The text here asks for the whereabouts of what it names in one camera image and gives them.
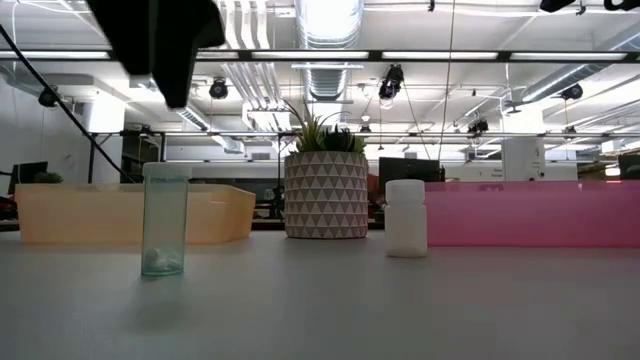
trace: ceiling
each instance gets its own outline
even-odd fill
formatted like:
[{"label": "ceiling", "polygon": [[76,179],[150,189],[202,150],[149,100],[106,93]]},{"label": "ceiling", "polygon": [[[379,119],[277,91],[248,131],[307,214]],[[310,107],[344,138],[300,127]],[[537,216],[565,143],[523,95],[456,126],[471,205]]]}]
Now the ceiling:
[{"label": "ceiling", "polygon": [[[33,2],[49,9],[66,11],[57,0]],[[575,15],[575,6],[558,15],[541,16],[541,13],[536,13],[539,2],[456,1],[454,12],[451,0],[438,0],[436,11],[429,13],[426,10],[427,1],[365,0],[357,48],[602,50],[599,46],[619,32],[631,26],[639,26],[640,29],[637,13],[606,13],[602,9],[602,0],[585,1],[588,10],[582,16]],[[86,10],[81,1],[72,3],[74,9]],[[267,32],[271,46],[277,49],[297,48],[295,18],[292,16],[294,1],[270,0],[267,7]],[[0,2],[0,23],[10,32],[15,30],[17,43],[23,49],[108,49],[105,39],[87,25],[90,21],[90,14],[59,13],[27,4],[16,5],[15,1],[10,0]],[[10,67],[11,63],[0,65]],[[44,74],[87,74],[109,84],[130,99],[128,103],[132,107],[128,109],[127,121],[148,123],[159,130],[182,128],[181,119],[167,110],[162,96],[131,87],[128,75],[117,63],[34,62],[34,65]],[[379,129],[385,132],[408,131],[415,129],[416,124],[423,130],[440,132],[445,129],[452,132],[456,129],[454,123],[462,127],[471,120],[463,116],[485,100],[484,96],[494,95],[502,89],[534,84],[563,65],[520,63],[507,67],[498,63],[406,63],[402,64],[405,90],[396,96],[391,109],[381,110],[376,95],[377,84],[388,66],[384,63],[364,63],[362,69],[351,71],[343,110],[350,113],[347,122],[352,129],[358,129],[361,117],[368,115],[374,132]],[[294,101],[301,99],[304,90],[300,71],[293,70],[290,63],[276,63],[276,74],[284,98]],[[545,99],[528,106],[525,111],[530,108],[535,108],[531,111],[543,111],[546,129],[558,130],[575,120],[605,113],[640,98],[637,95],[640,94],[638,81],[590,98],[638,74],[640,63],[615,65],[582,81],[580,84],[585,90],[583,99],[577,105],[569,101],[566,111],[561,99]],[[203,114],[213,116],[216,127],[244,130],[246,128],[239,117],[233,116],[242,113],[243,104],[233,87],[225,100],[212,100],[207,95],[213,78],[224,75],[219,63],[197,63],[194,71],[196,87],[191,94],[191,101]],[[361,90],[361,84],[364,84],[365,91]],[[447,86],[449,96],[445,102]],[[499,131],[500,112],[488,112],[486,117],[491,130]],[[640,111],[611,118],[588,131],[606,131],[639,120]]]}]

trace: computer monitor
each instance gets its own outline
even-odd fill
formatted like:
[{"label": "computer monitor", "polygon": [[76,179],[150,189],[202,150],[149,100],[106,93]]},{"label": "computer monitor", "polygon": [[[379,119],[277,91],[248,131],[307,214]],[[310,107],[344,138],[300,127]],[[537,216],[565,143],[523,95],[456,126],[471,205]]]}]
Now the computer monitor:
[{"label": "computer monitor", "polygon": [[11,172],[11,182],[9,183],[9,195],[15,193],[16,184],[34,183],[37,174],[47,172],[48,164],[48,162],[42,161],[37,163],[13,165],[13,172]]},{"label": "computer monitor", "polygon": [[380,158],[380,192],[384,194],[387,182],[415,179],[424,182],[441,182],[440,161],[402,158]]}]

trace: white table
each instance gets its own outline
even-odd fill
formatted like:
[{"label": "white table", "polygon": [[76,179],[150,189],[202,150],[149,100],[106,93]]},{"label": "white table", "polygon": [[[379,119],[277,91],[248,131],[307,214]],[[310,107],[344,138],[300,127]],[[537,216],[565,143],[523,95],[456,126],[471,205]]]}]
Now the white table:
[{"label": "white table", "polygon": [[369,240],[191,247],[142,280],[136,248],[0,241],[0,358],[633,359],[640,251]]}]

